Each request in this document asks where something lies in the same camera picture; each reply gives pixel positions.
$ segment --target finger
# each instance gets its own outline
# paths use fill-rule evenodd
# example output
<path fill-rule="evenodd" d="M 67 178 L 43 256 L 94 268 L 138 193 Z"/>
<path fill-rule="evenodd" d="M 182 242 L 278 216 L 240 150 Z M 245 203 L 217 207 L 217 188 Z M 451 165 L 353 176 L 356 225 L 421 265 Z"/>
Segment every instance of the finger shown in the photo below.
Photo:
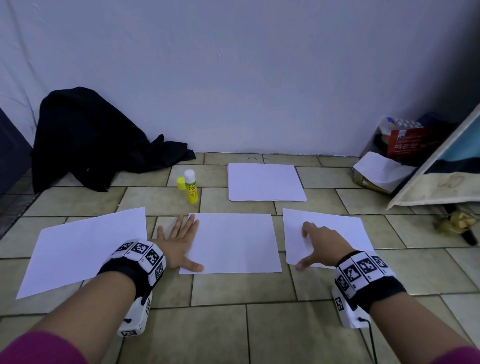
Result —
<path fill-rule="evenodd" d="M 192 262 L 186 256 L 183 257 L 182 262 L 179 264 L 181 268 L 185 268 L 190 272 L 202 272 L 204 270 L 204 266 L 195 262 Z"/>
<path fill-rule="evenodd" d="M 156 229 L 156 239 L 157 240 L 165 240 L 165 233 L 163 232 L 163 226 L 159 225 Z"/>
<path fill-rule="evenodd" d="M 183 226 L 183 228 L 181 228 L 181 230 L 179 232 L 179 235 L 178 235 L 179 238 L 185 237 L 185 234 L 187 233 L 190 226 L 193 225 L 194 221 L 195 221 L 195 214 L 191 214 L 190 217 L 188 218 L 187 222 Z"/>
<path fill-rule="evenodd" d="M 313 222 L 304 222 L 303 226 L 301 227 L 301 235 L 306 238 L 308 234 L 311 234 L 314 229 L 316 229 L 316 225 Z"/>
<path fill-rule="evenodd" d="M 308 268 L 309 266 L 311 266 L 313 263 L 316 263 L 313 256 L 312 255 L 309 255 L 309 256 L 306 256 L 305 258 L 303 258 L 301 261 L 299 261 L 296 265 L 295 265 L 295 269 L 299 272 L 302 272 L 305 270 L 305 268 Z"/>
<path fill-rule="evenodd" d="M 182 222 L 183 222 L 183 216 L 180 215 L 178 216 L 177 221 L 175 222 L 175 225 L 173 225 L 172 232 L 168 237 L 169 239 L 175 239 L 178 236 Z"/>
<path fill-rule="evenodd" d="M 187 249 L 190 249 L 192 245 L 193 239 L 198 230 L 198 225 L 200 225 L 200 220 L 196 220 L 185 234 L 184 240 L 187 242 Z"/>

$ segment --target tile floor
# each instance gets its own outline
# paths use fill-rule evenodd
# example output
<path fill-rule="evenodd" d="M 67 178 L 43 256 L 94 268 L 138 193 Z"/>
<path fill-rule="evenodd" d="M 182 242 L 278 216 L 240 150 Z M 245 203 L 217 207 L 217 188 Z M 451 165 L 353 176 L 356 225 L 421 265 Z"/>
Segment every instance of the tile floor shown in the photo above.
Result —
<path fill-rule="evenodd" d="M 197 153 L 196 160 L 165 170 L 122 172 L 107 193 L 88 190 L 68 175 L 36 200 L 31 177 L 25 175 L 0 199 L 0 349 L 82 284 L 14 299 L 40 230 L 140 206 L 146 207 L 149 236 L 155 235 L 157 225 L 168 233 L 175 215 L 189 212 L 272 214 L 283 271 L 197 276 L 167 272 L 155 288 L 145 333 L 115 337 L 104 364 L 370 363 L 368 332 L 345 329 L 337 318 L 330 297 L 333 271 L 298 273 L 286 264 L 283 207 L 360 217 L 374 248 L 408 292 L 480 346 L 480 248 L 438 235 L 432 228 L 444 214 L 438 206 L 386 211 L 388 197 L 351 182 L 357 160 Z M 231 162 L 294 164 L 307 202 L 229 201 Z M 198 179 L 200 199 L 195 205 L 175 187 L 186 168 L 194 169 Z M 379 362 L 397 363 L 374 330 Z"/>

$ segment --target yellow cap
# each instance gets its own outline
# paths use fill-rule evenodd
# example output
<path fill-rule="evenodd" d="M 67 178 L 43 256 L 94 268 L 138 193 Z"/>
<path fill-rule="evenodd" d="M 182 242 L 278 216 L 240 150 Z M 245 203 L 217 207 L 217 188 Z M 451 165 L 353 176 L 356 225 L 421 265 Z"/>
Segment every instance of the yellow cap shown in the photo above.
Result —
<path fill-rule="evenodd" d="M 185 177 L 177 178 L 177 187 L 179 190 L 185 190 Z"/>

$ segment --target person's left hand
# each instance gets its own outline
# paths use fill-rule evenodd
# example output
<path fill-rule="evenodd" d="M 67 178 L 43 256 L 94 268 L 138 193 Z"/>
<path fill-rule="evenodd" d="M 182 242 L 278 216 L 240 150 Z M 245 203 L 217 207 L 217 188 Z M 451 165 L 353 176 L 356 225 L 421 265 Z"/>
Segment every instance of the person's left hand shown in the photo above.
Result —
<path fill-rule="evenodd" d="M 201 272 L 204 266 L 192 262 L 185 256 L 192 246 L 200 221 L 195 221 L 195 215 L 191 214 L 183 228 L 182 222 L 183 216 L 179 216 L 167 240 L 165 240 L 163 227 L 159 226 L 156 230 L 156 239 L 152 239 L 152 242 L 157 244 L 165 255 L 169 268 L 181 267 L 190 272 Z"/>

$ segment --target hand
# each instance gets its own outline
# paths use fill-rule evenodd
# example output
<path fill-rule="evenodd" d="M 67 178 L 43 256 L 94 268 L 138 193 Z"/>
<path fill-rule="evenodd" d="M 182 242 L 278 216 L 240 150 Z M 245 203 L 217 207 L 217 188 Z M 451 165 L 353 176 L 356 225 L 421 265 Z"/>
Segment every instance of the hand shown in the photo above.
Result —
<path fill-rule="evenodd" d="M 314 263 L 336 266 L 340 259 L 355 251 L 338 232 L 325 226 L 318 228 L 313 222 L 304 222 L 301 234 L 304 238 L 310 235 L 313 253 L 297 263 L 295 268 L 300 272 Z"/>
<path fill-rule="evenodd" d="M 163 227 L 159 226 L 157 228 L 156 239 L 152 239 L 152 241 L 158 245 L 165 255 L 167 266 L 169 268 L 181 267 L 188 269 L 190 272 L 203 271 L 203 265 L 192 262 L 185 256 L 192 246 L 193 238 L 195 237 L 198 225 L 200 224 L 199 220 L 194 221 L 195 215 L 191 214 L 185 223 L 185 226 L 182 228 L 181 224 L 183 222 L 183 216 L 179 216 L 168 240 L 165 240 Z"/>

